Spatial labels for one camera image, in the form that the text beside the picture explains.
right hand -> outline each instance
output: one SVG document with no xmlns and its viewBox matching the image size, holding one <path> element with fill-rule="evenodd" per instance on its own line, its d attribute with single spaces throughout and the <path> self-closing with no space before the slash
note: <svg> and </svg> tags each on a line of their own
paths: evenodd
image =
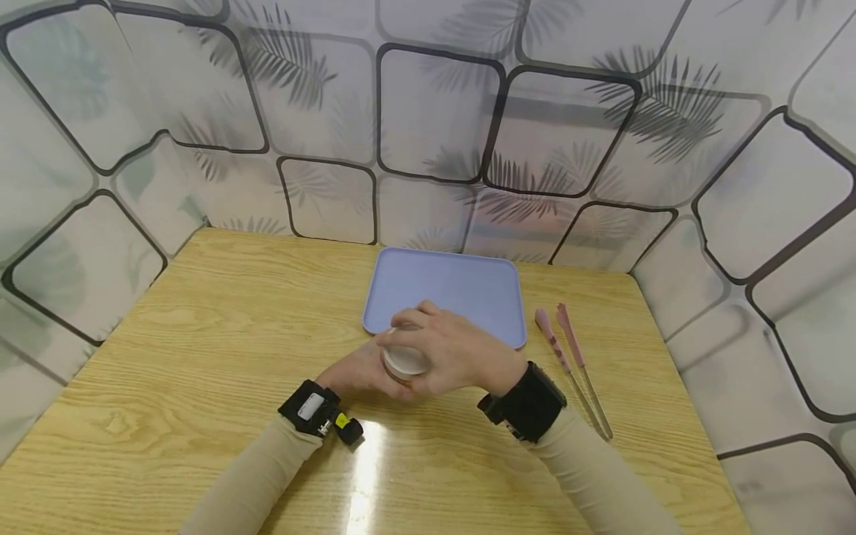
<svg viewBox="0 0 856 535">
<path fill-rule="evenodd" d="M 411 380 L 415 394 L 440 395 L 478 386 L 501 397 L 526 372 L 526 359 L 511 346 L 428 300 L 398 312 L 391 323 L 393 327 L 410 324 L 419 329 L 384 332 L 375 338 L 379 346 L 414 348 L 431 361 L 427 373 Z"/>
</svg>

pink chopsticks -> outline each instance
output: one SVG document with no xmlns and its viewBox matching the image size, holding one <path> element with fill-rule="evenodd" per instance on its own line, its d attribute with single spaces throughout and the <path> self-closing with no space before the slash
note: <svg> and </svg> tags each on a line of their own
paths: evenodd
<svg viewBox="0 0 856 535">
<path fill-rule="evenodd" d="M 538 328 L 541 329 L 541 332 L 544 334 L 544 338 L 547 339 L 547 342 L 553 348 L 553 353 L 556 354 L 556 357 L 559 359 L 559 364 L 562 366 L 562 369 L 565 371 L 568 379 L 570 379 L 571 385 L 574 387 L 574 392 L 580 399 L 580 404 L 588 414 L 591 424 L 594 426 L 595 431 L 597 431 L 604 440 L 609 441 L 614 436 L 612 427 L 606 419 L 606 414 L 603 412 L 603 407 L 600 404 L 600 400 L 597 398 L 597 392 L 595 392 L 594 386 L 591 384 L 591 379 L 589 378 L 588 371 L 586 370 L 586 361 L 583 359 L 582 351 L 580 351 L 580 344 L 577 342 L 577 337 L 574 334 L 574 328 L 571 326 L 570 318 L 568 317 L 568 309 L 565 307 L 564 303 L 560 303 L 557 307 L 556 321 L 559 322 L 562 330 L 565 331 L 565 337 L 568 339 L 571 354 L 574 356 L 574 361 L 576 362 L 577 367 L 583 372 L 583 377 L 586 379 L 586 386 L 589 389 L 591 398 L 594 400 L 595 408 L 597 409 L 597 414 L 600 416 L 600 419 L 597 418 L 591 410 L 591 404 L 583 395 L 580 384 L 577 382 L 577 379 L 571 370 L 570 362 L 568 362 L 568 358 L 565 356 L 561 344 L 553 333 L 553 329 L 550 326 L 550 315 L 543 308 L 539 308 L 535 311 L 535 323 L 538 325 Z"/>
</svg>

light purple plate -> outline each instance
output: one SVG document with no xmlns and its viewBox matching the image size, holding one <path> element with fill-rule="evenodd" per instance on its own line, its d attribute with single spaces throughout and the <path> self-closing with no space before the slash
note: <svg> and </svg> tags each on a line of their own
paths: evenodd
<svg viewBox="0 0 856 535">
<path fill-rule="evenodd" d="M 377 255 L 363 327 L 376 335 L 423 299 L 466 316 L 512 348 L 526 344 L 517 267 L 504 259 L 387 247 Z"/>
</svg>

arm sleeve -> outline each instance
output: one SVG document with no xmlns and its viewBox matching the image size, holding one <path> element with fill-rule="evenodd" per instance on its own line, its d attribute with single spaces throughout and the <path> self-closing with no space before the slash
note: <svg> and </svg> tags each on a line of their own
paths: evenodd
<svg viewBox="0 0 856 535">
<path fill-rule="evenodd" d="M 572 408 L 537 444 L 524 443 L 597 535 L 673 535 L 675 520 L 617 451 Z"/>
<path fill-rule="evenodd" d="M 300 466 L 321 439 L 277 415 L 220 474 L 187 519 L 181 535 L 256 535 Z"/>
</svg>

patterned wall panel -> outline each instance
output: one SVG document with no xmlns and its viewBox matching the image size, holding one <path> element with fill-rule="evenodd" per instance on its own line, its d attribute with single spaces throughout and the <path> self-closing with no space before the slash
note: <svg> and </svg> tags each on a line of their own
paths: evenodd
<svg viewBox="0 0 856 535">
<path fill-rule="evenodd" d="M 20 4 L 0 19 L 0 459 L 204 224 L 109 6 Z"/>
<path fill-rule="evenodd" d="M 756 532 L 848 532 L 855 15 L 5 3 L 0 448 L 207 221 L 631 271 Z"/>
</svg>

